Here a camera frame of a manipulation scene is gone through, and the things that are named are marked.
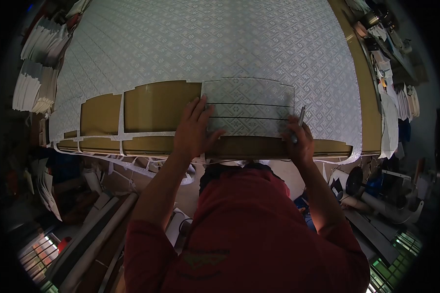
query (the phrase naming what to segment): man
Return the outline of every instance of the man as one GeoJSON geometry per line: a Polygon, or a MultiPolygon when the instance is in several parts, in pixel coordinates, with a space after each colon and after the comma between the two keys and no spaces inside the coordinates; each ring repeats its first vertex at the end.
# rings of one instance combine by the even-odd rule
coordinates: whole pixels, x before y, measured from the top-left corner
{"type": "Polygon", "coordinates": [[[213,112],[206,97],[182,114],[173,153],[141,194],[127,229],[126,290],[132,292],[365,292],[369,266],[351,227],[313,163],[313,138],[296,117],[283,134],[306,184],[317,233],[308,229],[290,191],[269,167],[201,179],[198,209],[181,255],[165,236],[176,191],[193,158],[224,131],[205,136],[213,112]]]}

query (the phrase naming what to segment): hand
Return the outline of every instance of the hand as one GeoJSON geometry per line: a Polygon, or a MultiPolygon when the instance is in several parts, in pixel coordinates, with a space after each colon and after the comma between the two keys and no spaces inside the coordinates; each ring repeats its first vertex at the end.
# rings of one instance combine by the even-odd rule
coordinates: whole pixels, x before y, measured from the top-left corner
{"type": "Polygon", "coordinates": [[[296,116],[289,116],[288,122],[287,128],[295,133],[298,139],[298,142],[294,144],[290,137],[291,133],[282,133],[282,137],[287,142],[288,153],[292,158],[292,162],[299,170],[300,168],[307,168],[314,164],[314,141],[310,128],[305,123],[299,126],[296,116]]]}
{"type": "Polygon", "coordinates": [[[215,141],[225,133],[220,129],[207,137],[206,129],[214,106],[206,110],[207,97],[203,95],[200,100],[196,97],[190,102],[182,113],[181,122],[176,129],[175,148],[173,153],[192,161],[193,158],[209,150],[215,141]]]}

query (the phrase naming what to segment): workbench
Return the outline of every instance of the workbench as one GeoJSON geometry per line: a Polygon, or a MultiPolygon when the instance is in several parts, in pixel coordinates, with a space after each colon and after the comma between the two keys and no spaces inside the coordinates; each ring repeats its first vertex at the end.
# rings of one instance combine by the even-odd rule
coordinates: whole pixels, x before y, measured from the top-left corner
{"type": "MultiPolygon", "coordinates": [[[[380,154],[381,114],[371,69],[359,37],[352,29],[355,21],[344,0],[328,0],[344,32],[357,75],[362,111],[362,155],[380,154]]],[[[168,81],[146,84],[124,93],[125,132],[175,131],[182,110],[188,102],[201,96],[201,83],[168,81]]],[[[82,104],[80,136],[109,136],[118,133],[121,95],[102,95],[82,104]]],[[[64,138],[76,137],[76,131],[64,138]]],[[[126,155],[166,156],[173,150],[173,136],[144,136],[122,142],[126,155]]],[[[63,151],[78,151],[77,143],[63,140],[63,151]]],[[[80,151],[120,154],[120,142],[110,138],[90,137],[80,142],[80,151]]],[[[343,142],[315,140],[315,157],[348,157],[352,147],[343,142]]],[[[206,158],[255,159],[287,158],[281,138],[262,136],[224,136],[217,140],[206,158]]]]}

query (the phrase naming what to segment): window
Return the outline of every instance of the window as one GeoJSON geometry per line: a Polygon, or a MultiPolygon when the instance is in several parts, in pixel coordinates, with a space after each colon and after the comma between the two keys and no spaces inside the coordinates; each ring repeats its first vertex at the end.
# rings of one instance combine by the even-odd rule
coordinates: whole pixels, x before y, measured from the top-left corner
{"type": "Polygon", "coordinates": [[[419,254],[422,244],[410,232],[396,235],[393,246],[398,258],[387,267],[380,258],[370,264],[370,284],[367,292],[391,293],[419,254]]]}
{"type": "Polygon", "coordinates": [[[59,255],[57,245],[59,239],[53,233],[42,237],[26,249],[18,258],[33,281],[41,287],[42,292],[57,292],[57,288],[48,280],[44,273],[52,261],[59,255]]]}

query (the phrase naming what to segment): pen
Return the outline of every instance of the pen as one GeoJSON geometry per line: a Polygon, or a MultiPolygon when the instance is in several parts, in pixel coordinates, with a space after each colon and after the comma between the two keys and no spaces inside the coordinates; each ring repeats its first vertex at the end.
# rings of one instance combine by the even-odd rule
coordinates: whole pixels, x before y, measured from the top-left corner
{"type": "MultiPolygon", "coordinates": [[[[306,106],[303,106],[303,107],[302,107],[302,110],[300,111],[300,119],[299,119],[299,121],[298,121],[298,125],[299,125],[299,126],[302,126],[302,125],[303,125],[303,119],[305,118],[305,112],[306,112],[306,106]]],[[[295,135],[295,133],[292,133],[292,135],[291,135],[291,139],[292,139],[292,142],[293,142],[294,144],[298,143],[298,138],[297,138],[297,136],[295,135]]]]}

